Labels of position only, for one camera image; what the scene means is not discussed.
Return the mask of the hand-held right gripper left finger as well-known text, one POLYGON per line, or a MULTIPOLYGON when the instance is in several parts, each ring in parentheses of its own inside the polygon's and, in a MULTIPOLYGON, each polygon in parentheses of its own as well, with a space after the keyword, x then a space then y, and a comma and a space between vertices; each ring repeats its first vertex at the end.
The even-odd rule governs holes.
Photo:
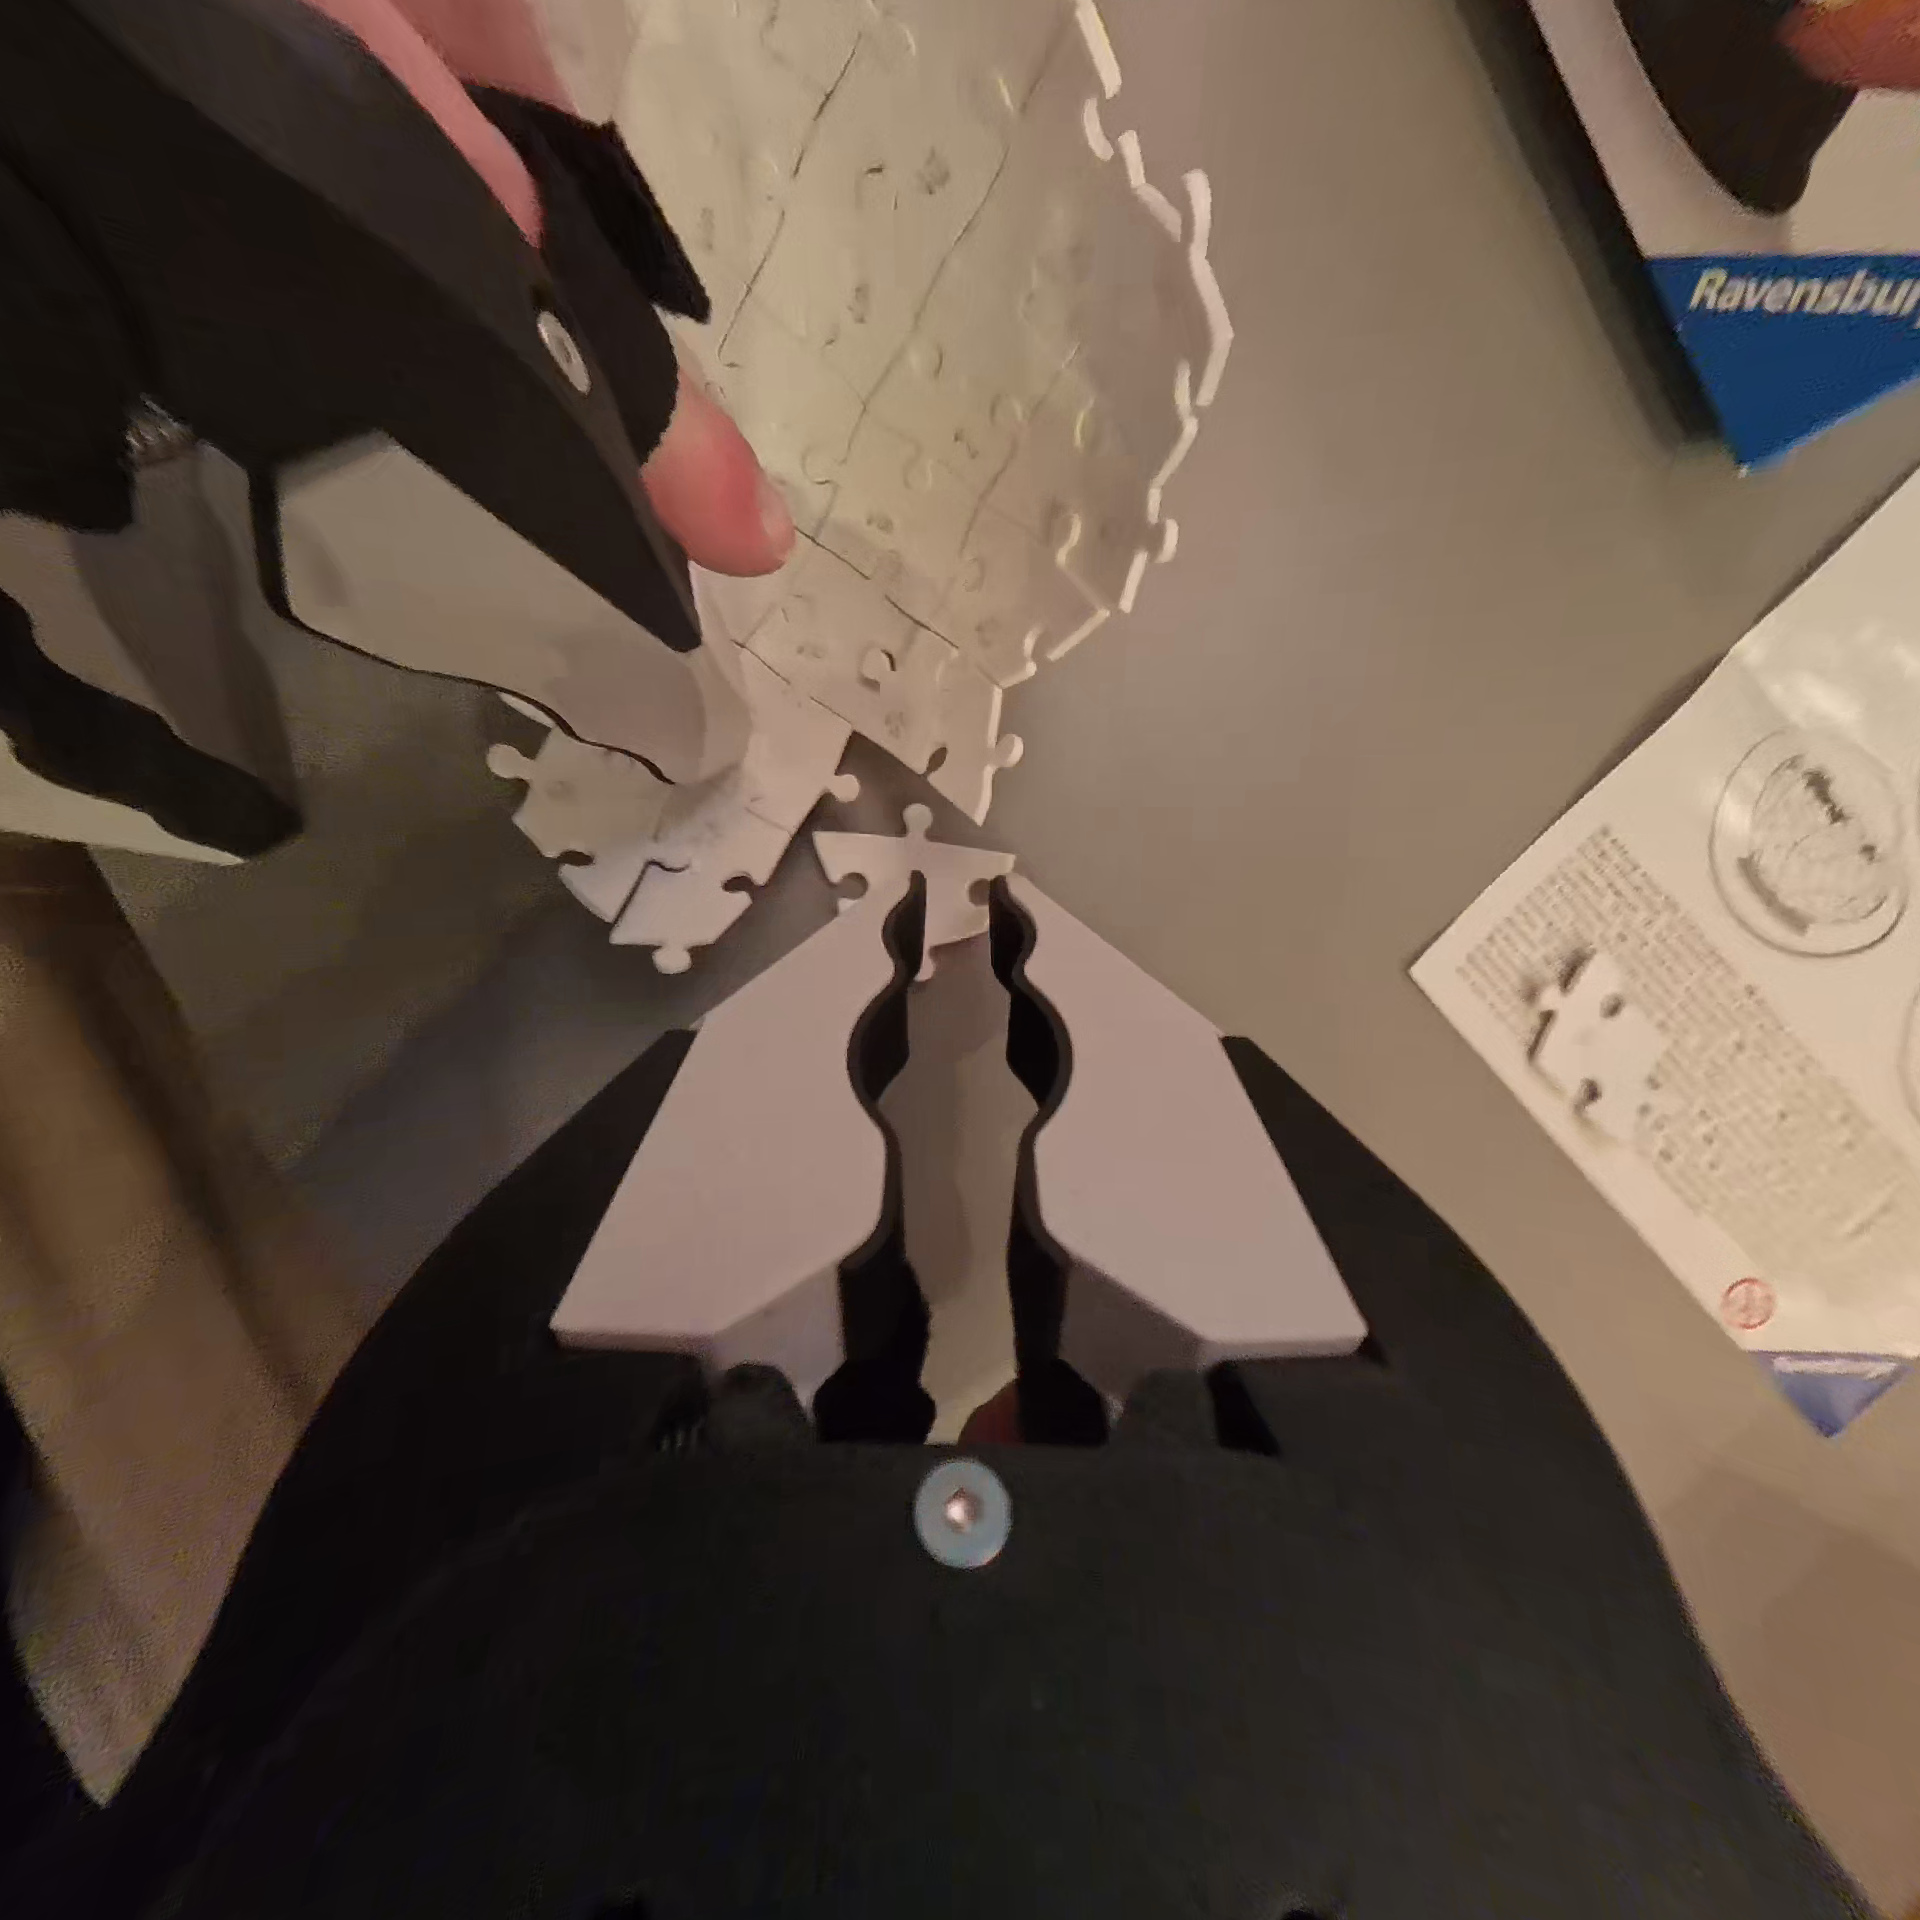
POLYGON ((706 1379, 773 1369, 833 1444, 931 1435, 931 1310, 880 1114, 925 912, 925 876, 887 883, 699 1024, 554 1310, 560 1343, 706 1379))

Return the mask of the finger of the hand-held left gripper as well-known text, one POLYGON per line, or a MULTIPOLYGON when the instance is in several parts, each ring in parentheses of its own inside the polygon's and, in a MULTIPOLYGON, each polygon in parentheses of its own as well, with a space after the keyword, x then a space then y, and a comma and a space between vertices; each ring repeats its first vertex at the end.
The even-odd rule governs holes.
POLYGON ((295 839, 242 475, 137 473, 121 531, 2 518, 2 830, 233 867, 295 839))
POLYGON ((669 647, 396 443, 275 475, 290 620, 400 670, 486 685, 676 785, 723 775, 723 661, 669 647))

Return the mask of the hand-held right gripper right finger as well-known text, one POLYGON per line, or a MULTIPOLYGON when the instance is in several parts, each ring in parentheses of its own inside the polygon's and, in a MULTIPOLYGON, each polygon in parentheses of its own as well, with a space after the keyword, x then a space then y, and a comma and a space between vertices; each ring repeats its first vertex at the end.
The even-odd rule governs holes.
POLYGON ((1368 1328, 1213 1021, 1029 878, 991 883, 1021 1134, 1007 1277, 1029 1444, 1105 1444, 1158 1375, 1368 1328))

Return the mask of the white puzzle piece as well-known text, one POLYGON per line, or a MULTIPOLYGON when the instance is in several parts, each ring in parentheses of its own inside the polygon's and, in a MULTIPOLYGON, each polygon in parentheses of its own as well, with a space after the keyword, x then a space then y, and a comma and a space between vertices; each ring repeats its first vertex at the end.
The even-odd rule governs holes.
POLYGON ((1569 1114, 1610 1139, 1630 1144, 1652 1101, 1667 1040, 1630 999, 1621 965, 1581 949, 1533 1004, 1527 1062, 1569 1114))
POLYGON ((991 928, 987 890, 1018 871, 1011 852, 932 837, 932 811, 910 801, 895 835, 815 833, 812 852, 835 887, 856 880, 858 897, 898 891, 925 878, 925 938, 920 981, 938 970, 938 953, 978 938, 991 928))

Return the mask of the partly built puzzle ball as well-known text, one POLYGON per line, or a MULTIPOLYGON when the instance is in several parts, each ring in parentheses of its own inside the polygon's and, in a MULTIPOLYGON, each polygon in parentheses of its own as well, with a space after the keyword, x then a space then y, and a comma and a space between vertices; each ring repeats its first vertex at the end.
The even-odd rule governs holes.
POLYGON ((683 973, 863 737, 973 826, 1018 685, 1173 559, 1232 325, 1212 182, 1145 171, 1094 4, 546 4, 710 298, 678 342, 778 479, 794 557, 700 579, 745 763, 669 796, 550 732, 490 751, 613 946, 683 973))

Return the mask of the blue puzzle box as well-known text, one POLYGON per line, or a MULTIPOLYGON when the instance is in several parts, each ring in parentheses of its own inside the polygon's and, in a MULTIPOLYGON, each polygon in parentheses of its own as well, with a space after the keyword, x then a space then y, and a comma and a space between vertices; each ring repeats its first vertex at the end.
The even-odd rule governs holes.
POLYGON ((1917 384, 1915 4, 1527 13, 1743 469, 1917 384))

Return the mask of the person's beige trousers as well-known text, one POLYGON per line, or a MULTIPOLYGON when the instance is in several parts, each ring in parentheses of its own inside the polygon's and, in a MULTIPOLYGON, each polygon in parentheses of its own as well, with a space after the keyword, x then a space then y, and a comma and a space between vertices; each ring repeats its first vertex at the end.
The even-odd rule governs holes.
POLYGON ((91 1802, 175 1704, 369 1313, 92 859, 2 837, 2 1648, 91 1802))

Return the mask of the white instruction leaflet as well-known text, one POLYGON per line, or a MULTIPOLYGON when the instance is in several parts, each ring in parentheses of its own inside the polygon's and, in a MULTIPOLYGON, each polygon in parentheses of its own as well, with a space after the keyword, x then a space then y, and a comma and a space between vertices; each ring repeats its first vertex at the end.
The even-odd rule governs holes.
POLYGON ((1917 1377, 1917 478, 1409 980, 1821 1438, 1917 1377), (1606 953, 1667 1052, 1630 1144, 1527 1062, 1606 953))

